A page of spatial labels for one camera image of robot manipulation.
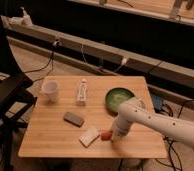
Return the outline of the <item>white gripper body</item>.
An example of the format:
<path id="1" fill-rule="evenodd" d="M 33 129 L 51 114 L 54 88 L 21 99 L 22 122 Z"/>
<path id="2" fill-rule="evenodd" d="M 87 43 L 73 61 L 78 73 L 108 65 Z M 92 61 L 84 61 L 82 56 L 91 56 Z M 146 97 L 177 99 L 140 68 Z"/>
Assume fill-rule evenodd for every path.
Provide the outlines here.
<path id="1" fill-rule="evenodd" d="M 125 120 L 121 117 L 116 117 L 112 123 L 111 130 L 112 130 L 112 141 L 121 140 L 124 136 L 126 136 L 131 128 L 132 123 Z"/>

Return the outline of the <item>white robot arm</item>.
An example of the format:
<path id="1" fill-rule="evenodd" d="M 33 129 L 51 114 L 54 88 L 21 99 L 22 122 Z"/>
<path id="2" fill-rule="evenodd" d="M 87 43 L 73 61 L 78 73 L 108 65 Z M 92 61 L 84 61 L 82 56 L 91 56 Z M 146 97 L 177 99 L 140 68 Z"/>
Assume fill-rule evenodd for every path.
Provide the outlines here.
<path id="1" fill-rule="evenodd" d="M 111 126 L 113 137 L 126 136 L 133 123 L 147 126 L 194 149 L 194 122 L 149 112 L 136 97 L 118 106 L 118 115 Z"/>

